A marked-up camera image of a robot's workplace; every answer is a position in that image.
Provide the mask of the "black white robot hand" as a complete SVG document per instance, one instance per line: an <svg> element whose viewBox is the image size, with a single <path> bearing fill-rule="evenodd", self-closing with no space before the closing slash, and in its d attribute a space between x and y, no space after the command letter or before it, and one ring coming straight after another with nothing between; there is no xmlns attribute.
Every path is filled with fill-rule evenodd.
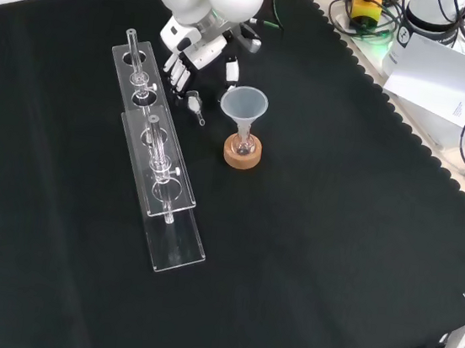
<svg viewBox="0 0 465 348"><path fill-rule="evenodd" d="M162 70L179 99L186 97L194 75L214 62L232 41L238 41L250 53L257 53L262 41L245 23L207 17L192 25L180 24L171 17L160 38L171 52Z"/></svg>

